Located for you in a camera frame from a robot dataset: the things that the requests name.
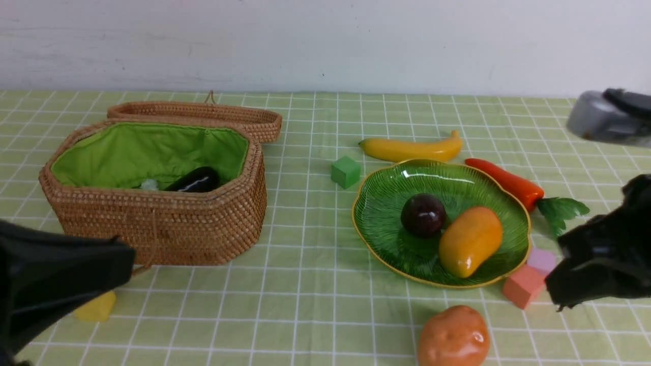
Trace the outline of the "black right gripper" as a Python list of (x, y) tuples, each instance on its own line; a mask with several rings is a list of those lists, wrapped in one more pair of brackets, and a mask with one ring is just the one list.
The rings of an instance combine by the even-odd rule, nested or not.
[(563, 260), (545, 284), (559, 311), (605, 297), (649, 297), (649, 174), (631, 179), (622, 192), (617, 209), (558, 237)]

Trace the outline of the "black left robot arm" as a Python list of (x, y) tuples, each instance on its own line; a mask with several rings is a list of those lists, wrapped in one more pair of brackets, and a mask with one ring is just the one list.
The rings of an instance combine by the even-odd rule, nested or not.
[(118, 236), (81, 238), (1, 222), (2, 365), (62, 317), (126, 284), (136, 252)]

